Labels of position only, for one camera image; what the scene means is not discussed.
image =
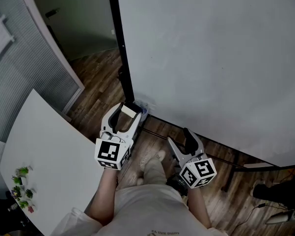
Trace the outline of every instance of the white whiteboard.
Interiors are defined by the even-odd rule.
[[[136,99],[278,166],[295,164],[295,0],[119,0]]]

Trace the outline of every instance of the white table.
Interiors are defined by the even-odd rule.
[[[55,112],[36,91],[20,110],[3,152],[0,172],[11,189],[15,169],[30,165],[28,188],[37,189],[33,214],[23,211],[45,235],[72,207],[85,210],[103,168],[94,160],[95,144]]]

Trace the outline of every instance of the wooden floor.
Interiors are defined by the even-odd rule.
[[[72,62],[72,67],[85,85],[85,91],[72,107],[68,116],[72,118],[72,125],[90,140],[95,141],[99,135],[101,118],[116,103],[124,101],[122,87],[117,78],[121,59],[118,50],[105,51],[84,57]],[[161,122],[155,118],[148,118],[145,128],[162,136],[175,138],[183,143],[184,137],[181,129]],[[217,143],[202,139],[205,151],[211,155],[232,161],[234,153],[231,149]],[[173,160],[169,154],[166,141],[141,132],[134,146],[132,156],[119,173],[118,189],[135,185],[138,177],[142,175],[138,165],[142,157],[154,155],[159,149],[167,152],[163,161],[166,176],[172,174]],[[239,164],[256,162],[255,158],[241,154]],[[249,195],[256,179],[264,179],[268,186],[280,182],[290,175],[292,170],[235,173],[228,193],[221,191],[228,178],[231,166],[214,160],[218,175],[213,182],[202,187],[207,209],[213,226],[225,230],[232,235],[234,228],[246,218],[251,210],[264,203]],[[268,202],[268,205],[279,207],[277,203]],[[234,236],[287,236],[295,235],[295,222],[276,225],[265,225],[264,222],[273,214],[283,210],[273,207],[257,208],[250,219],[237,228]]]

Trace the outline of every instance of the wall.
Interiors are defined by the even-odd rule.
[[[68,59],[117,48],[109,0],[35,0]],[[45,14],[60,10],[49,19]]]
[[[136,99],[171,123],[295,164],[295,0],[119,0]]]
[[[32,89],[62,111],[79,87],[40,34],[23,0],[0,0],[2,14],[15,38],[0,56],[0,141],[6,142]]]

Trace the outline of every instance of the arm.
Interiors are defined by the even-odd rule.
[[[94,200],[86,213],[103,226],[109,224],[113,219],[117,174],[116,170],[104,169]]]
[[[188,189],[188,208],[194,217],[200,221],[207,229],[212,227],[208,216],[201,189]]]

